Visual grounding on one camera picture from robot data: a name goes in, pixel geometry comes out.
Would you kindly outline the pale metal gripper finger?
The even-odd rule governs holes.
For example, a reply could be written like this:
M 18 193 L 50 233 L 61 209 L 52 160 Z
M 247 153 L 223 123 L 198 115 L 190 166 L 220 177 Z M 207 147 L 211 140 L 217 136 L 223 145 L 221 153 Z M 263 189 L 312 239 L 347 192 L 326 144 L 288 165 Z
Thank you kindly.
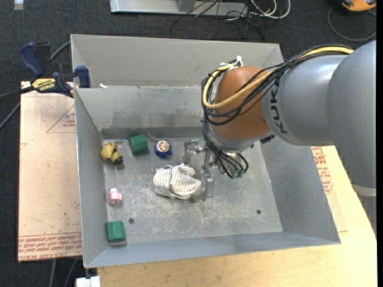
M 203 171 L 201 174 L 201 198 L 214 196 L 215 178 L 210 171 Z
M 183 163 L 189 164 L 192 161 L 192 156 L 206 151 L 206 146 L 199 139 L 192 139 L 184 142 Z

